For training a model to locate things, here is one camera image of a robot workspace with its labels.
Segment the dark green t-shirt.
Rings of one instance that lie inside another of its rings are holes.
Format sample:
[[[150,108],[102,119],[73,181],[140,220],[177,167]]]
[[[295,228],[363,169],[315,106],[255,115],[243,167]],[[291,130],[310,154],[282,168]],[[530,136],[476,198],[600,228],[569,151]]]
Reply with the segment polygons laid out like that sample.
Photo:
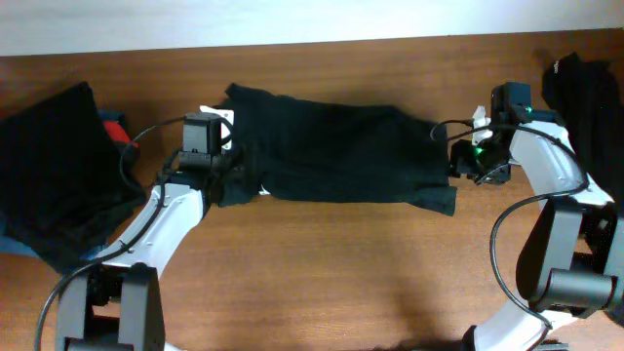
[[[234,162],[220,207],[266,191],[288,201],[406,203],[454,214],[448,147],[430,137],[434,123],[392,105],[316,102],[237,84],[225,93]]]

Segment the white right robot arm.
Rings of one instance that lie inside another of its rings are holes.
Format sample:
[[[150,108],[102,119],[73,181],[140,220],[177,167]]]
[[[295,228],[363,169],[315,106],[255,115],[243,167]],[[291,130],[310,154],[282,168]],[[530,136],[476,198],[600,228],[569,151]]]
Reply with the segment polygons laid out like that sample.
[[[516,105],[489,118],[478,107],[466,124],[469,131],[449,138],[453,174],[501,184],[516,164],[534,194],[505,210],[491,229],[490,264],[507,301],[464,334],[461,349],[562,349],[546,341],[561,327],[599,311],[622,320],[623,215],[580,165],[557,114]],[[497,237],[503,221],[530,204],[540,214],[510,289],[499,270]]]

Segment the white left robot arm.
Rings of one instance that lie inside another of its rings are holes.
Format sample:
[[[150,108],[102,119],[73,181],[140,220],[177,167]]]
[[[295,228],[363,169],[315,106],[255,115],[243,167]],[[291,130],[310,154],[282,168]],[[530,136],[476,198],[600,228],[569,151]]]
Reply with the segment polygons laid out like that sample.
[[[165,168],[150,198],[121,236],[66,274],[50,301],[58,303],[57,350],[171,350],[160,278],[184,237],[222,197],[236,171],[233,151],[182,151]]]

